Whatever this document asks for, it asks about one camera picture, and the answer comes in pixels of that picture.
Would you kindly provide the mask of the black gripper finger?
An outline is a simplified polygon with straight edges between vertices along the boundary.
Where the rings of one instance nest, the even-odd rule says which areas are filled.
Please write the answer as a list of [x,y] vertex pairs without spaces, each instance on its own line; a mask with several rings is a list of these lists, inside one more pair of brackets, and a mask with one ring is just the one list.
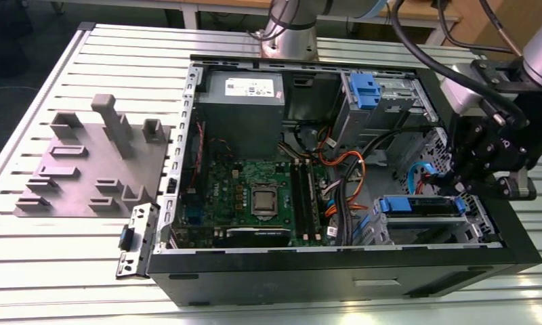
[[497,177],[494,174],[476,179],[460,178],[453,185],[457,193],[498,200],[534,200],[537,189],[526,169]]
[[473,160],[473,149],[484,136],[482,119],[456,114],[449,123],[448,151],[452,155],[449,183],[456,185],[469,175],[468,165]]

